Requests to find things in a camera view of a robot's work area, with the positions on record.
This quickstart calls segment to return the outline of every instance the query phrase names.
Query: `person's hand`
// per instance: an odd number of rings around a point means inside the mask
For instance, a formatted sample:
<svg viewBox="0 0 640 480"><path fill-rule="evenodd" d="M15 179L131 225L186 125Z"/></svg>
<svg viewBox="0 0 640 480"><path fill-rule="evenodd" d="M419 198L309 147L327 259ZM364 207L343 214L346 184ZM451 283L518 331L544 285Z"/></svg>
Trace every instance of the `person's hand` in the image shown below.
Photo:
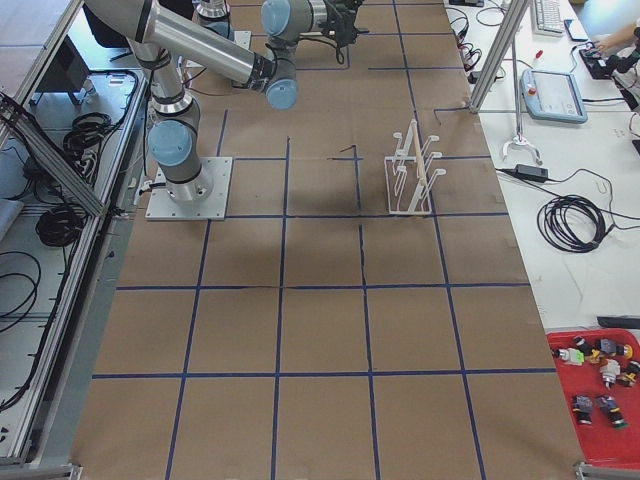
<svg viewBox="0 0 640 480"><path fill-rule="evenodd" d="M610 48L615 47L615 44L612 43L609 38L603 38L600 41L595 42L595 46L598 49L598 51L604 53L607 50L609 50Z"/></svg>

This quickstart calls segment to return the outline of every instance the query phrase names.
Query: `red tray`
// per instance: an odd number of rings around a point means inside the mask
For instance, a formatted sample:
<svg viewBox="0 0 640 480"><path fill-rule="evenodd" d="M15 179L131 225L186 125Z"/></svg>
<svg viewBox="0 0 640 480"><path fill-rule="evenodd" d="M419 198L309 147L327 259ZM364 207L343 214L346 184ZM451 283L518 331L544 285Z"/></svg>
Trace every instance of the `red tray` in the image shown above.
<svg viewBox="0 0 640 480"><path fill-rule="evenodd" d="M633 347L633 359L640 360L638 341L630 332L619 328L550 333L547 340L553 349L576 348L573 338L577 335L591 344L602 338L629 344ZM615 357L615 360L620 363L621 368L626 367L627 360L624 358ZM555 359L555 363L578 440L588 463L598 467L640 469L640 381L631 388L615 385L609 390L602 383L599 365L588 362L582 366L566 365L560 359ZM615 398L622 416L629 424L627 428L613 428L606 414L595 405L596 397L607 394ZM594 402L591 425L577 423L571 411L575 395L587 395Z"/></svg>

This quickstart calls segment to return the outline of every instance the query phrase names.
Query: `power adapter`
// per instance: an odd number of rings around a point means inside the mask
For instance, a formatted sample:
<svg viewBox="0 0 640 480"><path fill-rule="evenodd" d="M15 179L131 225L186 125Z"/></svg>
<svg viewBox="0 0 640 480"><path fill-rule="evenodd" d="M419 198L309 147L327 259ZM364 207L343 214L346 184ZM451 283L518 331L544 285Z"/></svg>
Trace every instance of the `power adapter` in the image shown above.
<svg viewBox="0 0 640 480"><path fill-rule="evenodd" d="M482 75L482 70L478 70L475 72L469 72L469 76L467 77L467 81L471 84L471 85L475 85L476 83L478 83L478 80L480 79L480 75ZM496 75L496 78L493 79L493 81L495 82L496 80L502 80L504 77L499 77Z"/></svg>
<svg viewBox="0 0 640 480"><path fill-rule="evenodd" d="M519 180L527 180L529 182L545 183L549 180L549 170L540 167L531 167L519 163L516 168L502 168L500 172L506 173Z"/></svg>

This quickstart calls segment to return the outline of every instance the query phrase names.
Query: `keyboard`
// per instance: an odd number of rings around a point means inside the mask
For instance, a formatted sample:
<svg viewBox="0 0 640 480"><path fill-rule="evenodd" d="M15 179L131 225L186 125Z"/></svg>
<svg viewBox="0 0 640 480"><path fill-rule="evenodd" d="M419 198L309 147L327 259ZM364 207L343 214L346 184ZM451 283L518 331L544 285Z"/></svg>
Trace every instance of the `keyboard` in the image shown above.
<svg viewBox="0 0 640 480"><path fill-rule="evenodd" d="M561 37L564 25L560 18L558 0L533 0L531 3L533 33Z"/></svg>

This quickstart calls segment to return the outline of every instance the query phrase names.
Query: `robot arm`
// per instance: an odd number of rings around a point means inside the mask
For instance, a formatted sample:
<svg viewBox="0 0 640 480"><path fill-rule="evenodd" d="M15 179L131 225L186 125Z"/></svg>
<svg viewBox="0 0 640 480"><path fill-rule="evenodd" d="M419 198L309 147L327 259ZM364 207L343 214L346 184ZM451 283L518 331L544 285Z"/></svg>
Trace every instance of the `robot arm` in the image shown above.
<svg viewBox="0 0 640 480"><path fill-rule="evenodd" d="M265 92L269 103L278 109L291 108L297 99L295 48L302 36L323 35L342 48L354 43L362 33L354 25L362 0L267 0L262 8L262 23L269 34L270 58L265 58L160 6L157 0L85 3L103 22L132 42L154 44L196 61L244 88ZM219 16L227 10L225 0L221 0L224 8L217 8L216 3L203 1L198 9L200 18ZM153 62L157 56L150 55L154 51L159 55L159 48L133 46L133 50L143 67L156 71ZM176 87L166 85L165 89Z"/></svg>
<svg viewBox="0 0 640 480"><path fill-rule="evenodd" d="M251 90L263 91L273 75L273 62L160 6L157 0L85 3L103 22L128 39L157 44Z"/></svg>
<svg viewBox="0 0 640 480"><path fill-rule="evenodd" d="M233 32L225 2L202 0L198 25L158 0L85 0L104 23L129 39L151 84L151 103L160 121L149 132L149 150L175 202L204 201L214 186L196 154L200 110L184 88L172 54L194 60L244 88L264 92L274 108L285 110L297 99L295 50L300 37L321 34L341 48L360 33L353 24L362 0L268 0L272 3L263 7L262 17L270 35L269 53L263 57L230 40Z"/></svg>

